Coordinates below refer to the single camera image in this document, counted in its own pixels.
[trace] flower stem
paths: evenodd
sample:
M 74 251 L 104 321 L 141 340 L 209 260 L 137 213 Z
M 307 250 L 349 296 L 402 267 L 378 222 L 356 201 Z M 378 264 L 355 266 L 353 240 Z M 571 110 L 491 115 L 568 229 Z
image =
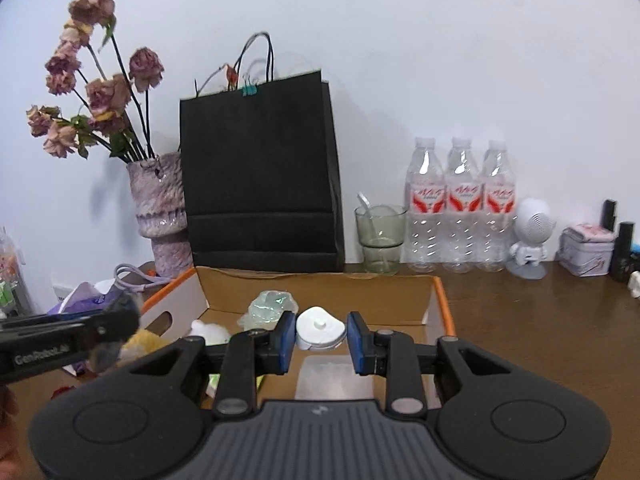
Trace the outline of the flower stem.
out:
M 136 132 L 133 129 L 133 124 L 131 124 L 131 119 L 129 119 L 129 115 L 127 114 L 126 110 L 124 112 L 124 120 L 127 123 L 127 128 L 131 132 L 131 137 L 132 137 L 131 143 L 135 147 L 136 151 L 138 152 L 138 156 L 140 157 L 140 160 L 143 160 L 144 158 L 146 158 L 145 150 L 142 147 L 142 144 L 140 144 L 140 141 L 138 140 L 138 136 L 136 135 Z
M 84 100 L 84 98 L 78 93 L 78 90 L 74 88 L 74 93 L 78 96 L 78 99 L 82 101 L 82 104 L 86 106 L 87 110 L 90 110 L 88 103 Z
M 109 143 L 104 140 L 103 138 L 97 136 L 96 134 L 94 134 L 93 132 L 88 132 L 89 135 L 91 135 L 91 138 L 93 140 L 95 140 L 96 142 L 98 142 L 99 144 L 103 145 L 105 148 L 107 148 L 107 150 L 109 150 L 110 153 L 113 153 L 111 151 L 111 146 L 109 145 Z M 123 162 L 126 162 L 127 164 L 129 164 L 131 162 L 131 159 L 127 156 L 127 155 L 119 155 L 118 158 L 120 160 L 122 160 Z
M 140 156 L 140 154 L 136 151 L 135 144 L 132 144 L 131 142 L 129 142 L 129 139 L 127 139 L 127 146 L 128 146 L 127 151 L 129 152 L 130 159 L 132 161 L 137 162 L 139 160 L 143 160 L 144 159 L 144 157 Z
M 146 150 L 149 156 L 156 156 L 154 150 L 151 149 L 151 126 L 149 126 L 149 89 L 145 90 L 145 114 L 146 114 Z
M 86 47 L 89 49 L 89 52 L 91 53 L 91 57 L 94 58 L 95 67 L 98 69 L 98 72 L 100 72 L 100 75 L 102 76 L 102 79 L 107 80 L 107 76 L 104 75 L 104 71 L 102 70 L 102 67 L 100 66 L 100 62 L 98 61 L 98 57 L 95 55 L 95 52 L 92 49 L 91 45 L 88 44 Z
M 84 79 L 85 84 L 89 84 L 89 82 L 88 82 L 88 81 L 86 80 L 86 78 L 84 77 L 84 74 L 83 74 L 82 72 L 80 72 L 79 70 L 78 70 L 78 73 L 80 74 L 80 77 L 81 77 L 82 79 Z
M 131 98 L 133 99 L 133 102 L 136 104 L 136 108 L 138 109 L 138 114 L 140 115 L 140 124 L 142 126 L 142 133 L 145 136 L 146 139 L 146 145 L 150 146 L 151 145 L 151 138 L 149 136 L 149 132 L 146 130 L 145 128 L 145 118 L 142 115 L 142 107 L 140 106 L 140 103 L 138 102 L 138 99 L 136 99 L 136 95 L 133 93 L 133 88 L 131 88 L 131 82 L 129 81 L 129 77 L 127 77 L 127 71 L 124 68 L 124 63 L 122 62 L 122 57 L 120 56 L 120 51 L 118 49 L 118 44 L 116 43 L 116 38 L 115 36 L 111 36 L 111 43 L 113 43 L 113 48 L 116 51 L 116 57 L 118 58 L 118 63 L 120 64 L 120 70 L 122 70 L 122 75 L 124 76 L 124 81 L 127 82 L 127 86 L 129 87 L 129 92 L 131 94 Z

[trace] blue gripper pad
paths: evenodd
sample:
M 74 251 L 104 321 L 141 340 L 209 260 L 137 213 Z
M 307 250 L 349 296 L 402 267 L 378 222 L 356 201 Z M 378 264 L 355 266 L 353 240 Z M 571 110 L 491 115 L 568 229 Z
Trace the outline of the blue gripper pad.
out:
M 280 336 L 280 354 L 278 357 L 280 361 L 280 371 L 285 374 L 289 371 L 293 347 L 296 344 L 296 315 L 293 312 L 284 312 L 276 326 L 277 330 L 280 330 L 281 323 L 284 324 L 284 326 L 282 328 L 282 335 Z
M 357 374 L 364 373 L 364 352 L 362 350 L 362 334 L 358 329 L 358 325 L 353 313 L 347 316 L 347 343 L 349 345 L 349 353 L 351 354 L 351 362 L 353 369 Z

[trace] white wall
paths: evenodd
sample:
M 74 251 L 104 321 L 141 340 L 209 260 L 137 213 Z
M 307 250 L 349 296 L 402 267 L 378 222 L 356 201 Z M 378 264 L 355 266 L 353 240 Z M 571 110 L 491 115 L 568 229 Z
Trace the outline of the white wall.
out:
M 121 261 L 151 258 L 124 165 L 98 147 L 89 161 L 53 159 L 28 133 L 31 104 L 77 109 L 44 86 L 69 1 L 0 2 L 0 223 L 24 252 L 39 308 L 54 302 L 52 280 L 98 280 Z M 116 14 L 121 49 L 147 45 L 166 68 L 151 113 L 165 152 L 177 145 L 178 100 L 193 94 L 194 76 L 234 60 L 252 32 L 270 31 L 278 75 L 322 67 L 350 259 L 357 190 L 400 201 L 417 135 L 435 136 L 443 156 L 452 134 L 471 136 L 478 158 L 503 137 L 518 193 L 546 199 L 558 232 L 597 220 L 604 198 L 621 201 L 620 219 L 640 219 L 638 0 L 116 0 Z M 103 57 L 113 72 L 111 52 Z

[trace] black paper bag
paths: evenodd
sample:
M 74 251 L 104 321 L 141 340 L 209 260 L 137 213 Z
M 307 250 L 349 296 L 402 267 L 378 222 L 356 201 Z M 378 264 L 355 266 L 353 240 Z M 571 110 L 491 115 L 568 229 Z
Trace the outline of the black paper bag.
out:
M 320 72 L 255 94 L 180 102 L 189 240 L 196 265 L 282 272 L 344 267 L 340 174 Z

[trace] pink vase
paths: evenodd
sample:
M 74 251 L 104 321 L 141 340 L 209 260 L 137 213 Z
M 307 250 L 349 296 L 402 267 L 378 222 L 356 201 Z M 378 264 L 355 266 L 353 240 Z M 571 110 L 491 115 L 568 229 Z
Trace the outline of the pink vase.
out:
M 138 232 L 151 239 L 158 275 L 175 278 L 193 267 L 180 153 L 130 162 L 127 171 Z

